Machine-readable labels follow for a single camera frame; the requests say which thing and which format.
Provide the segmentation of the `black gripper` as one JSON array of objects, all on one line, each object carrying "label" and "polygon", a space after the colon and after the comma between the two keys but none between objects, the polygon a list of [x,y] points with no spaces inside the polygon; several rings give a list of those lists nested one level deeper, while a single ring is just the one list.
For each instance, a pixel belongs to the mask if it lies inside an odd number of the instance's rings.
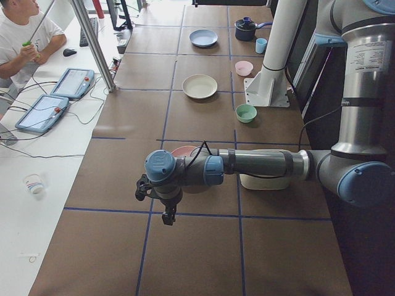
[{"label": "black gripper", "polygon": [[165,225],[171,225],[175,222],[177,204],[182,200],[182,193],[178,193],[170,199],[161,199],[160,202],[165,206],[165,212],[162,214],[162,221]]}]

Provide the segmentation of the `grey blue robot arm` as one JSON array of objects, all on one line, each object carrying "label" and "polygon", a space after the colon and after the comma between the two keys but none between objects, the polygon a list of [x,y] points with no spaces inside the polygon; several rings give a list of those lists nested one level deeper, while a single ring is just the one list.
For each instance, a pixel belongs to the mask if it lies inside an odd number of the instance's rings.
[{"label": "grey blue robot arm", "polygon": [[346,45],[346,69],[338,142],[330,150],[209,149],[190,157],[151,152],[135,196],[162,202],[162,220],[175,221],[185,186],[214,186],[238,173],[262,179],[316,179],[341,200],[359,207],[394,195],[394,170],[385,164],[380,127],[385,85],[394,59],[393,1],[320,1],[315,42]]}]

